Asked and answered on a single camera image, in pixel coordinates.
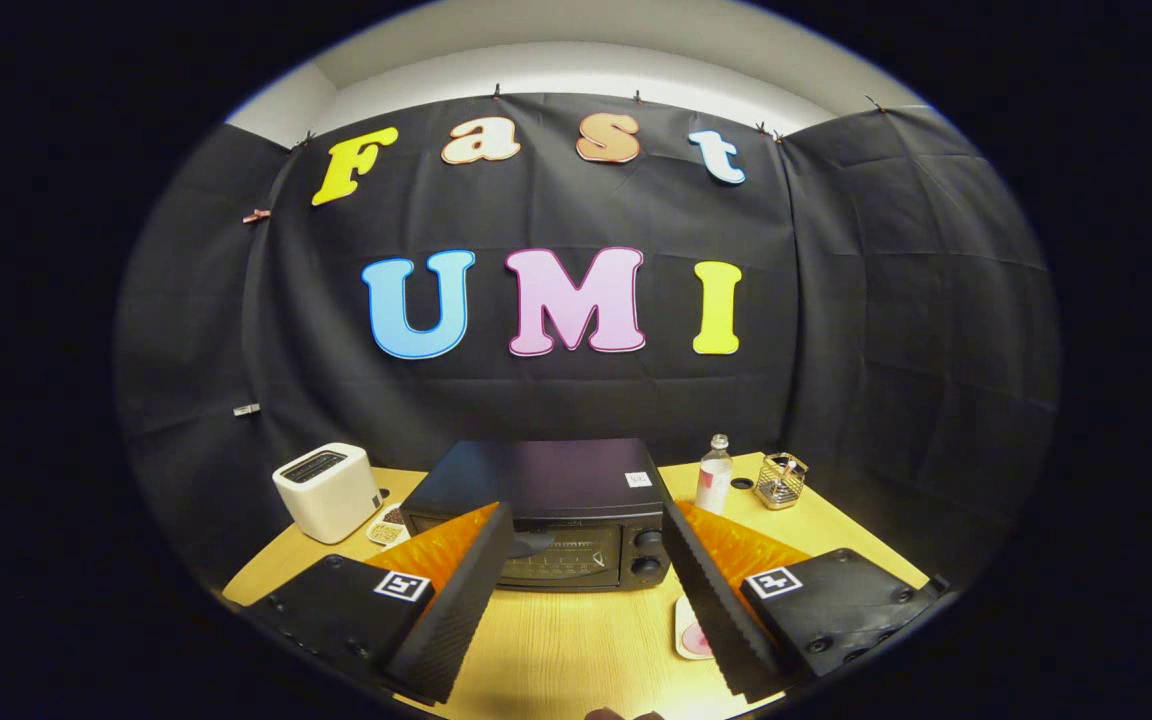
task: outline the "wooden table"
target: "wooden table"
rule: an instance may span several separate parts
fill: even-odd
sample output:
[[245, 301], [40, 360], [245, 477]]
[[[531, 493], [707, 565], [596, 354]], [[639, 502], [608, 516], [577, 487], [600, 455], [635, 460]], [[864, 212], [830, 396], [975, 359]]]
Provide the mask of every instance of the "wooden table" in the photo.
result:
[[[733, 477], [756, 478], [761, 455], [736, 458]], [[695, 498], [699, 464], [660, 468], [675, 500]], [[374, 469], [401, 502], [425, 473]], [[753, 491], [732, 488], [723, 516], [786, 541], [809, 555], [850, 547], [897, 578], [922, 588], [927, 575], [808, 487], [794, 507], [770, 511]], [[380, 551], [361, 529], [323, 544], [296, 525], [283, 530], [234, 575], [223, 596], [251, 605], [329, 553], [366, 560]], [[498, 589], [467, 651], [447, 705], [408, 705], [450, 720], [581, 720], [612, 707], [626, 719], [657, 711], [666, 720], [722, 719], [749, 705], [732, 696], [713, 660], [684, 660], [673, 647], [673, 612], [682, 585], [672, 569], [657, 588], [608, 593], [529, 593]]]

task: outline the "metal pen holder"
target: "metal pen holder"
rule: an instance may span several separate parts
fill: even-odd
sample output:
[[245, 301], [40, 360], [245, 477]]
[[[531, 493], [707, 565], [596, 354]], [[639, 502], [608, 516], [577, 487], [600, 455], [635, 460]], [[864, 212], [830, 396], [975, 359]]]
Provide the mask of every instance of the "metal pen holder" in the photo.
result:
[[764, 455], [755, 495], [763, 500], [763, 505], [770, 510], [782, 510], [786, 507], [794, 507], [799, 501], [806, 480], [808, 467], [788, 452]]

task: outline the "plastic bottle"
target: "plastic bottle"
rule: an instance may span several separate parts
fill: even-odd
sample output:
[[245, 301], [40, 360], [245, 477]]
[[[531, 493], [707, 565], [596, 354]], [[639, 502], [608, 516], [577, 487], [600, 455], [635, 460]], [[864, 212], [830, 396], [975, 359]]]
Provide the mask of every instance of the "plastic bottle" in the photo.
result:
[[696, 483], [696, 507], [722, 515], [727, 488], [732, 486], [732, 455], [727, 455], [727, 435], [717, 434], [708, 442], [712, 450], [700, 458], [700, 479]]

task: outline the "letter m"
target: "letter m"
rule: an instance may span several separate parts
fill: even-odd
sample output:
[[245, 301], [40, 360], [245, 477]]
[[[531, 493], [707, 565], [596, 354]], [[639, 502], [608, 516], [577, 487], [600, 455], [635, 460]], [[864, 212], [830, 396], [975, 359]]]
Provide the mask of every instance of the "letter m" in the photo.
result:
[[503, 264], [518, 275], [518, 336], [509, 341], [509, 353], [530, 356], [553, 350], [554, 340], [545, 334], [545, 314], [567, 350], [576, 350], [594, 311], [598, 329], [589, 339], [594, 350], [628, 353], [646, 344], [637, 327], [634, 297], [643, 252], [606, 247], [590, 264], [579, 287], [550, 250], [520, 250]]

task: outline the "white toaster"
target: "white toaster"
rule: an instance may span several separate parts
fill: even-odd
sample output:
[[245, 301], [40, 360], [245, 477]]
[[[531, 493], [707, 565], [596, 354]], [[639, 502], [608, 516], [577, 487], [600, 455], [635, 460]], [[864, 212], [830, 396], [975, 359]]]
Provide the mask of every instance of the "white toaster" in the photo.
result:
[[342, 541], [380, 509], [380, 490], [364, 448], [333, 442], [274, 471], [278, 494], [302, 533]]

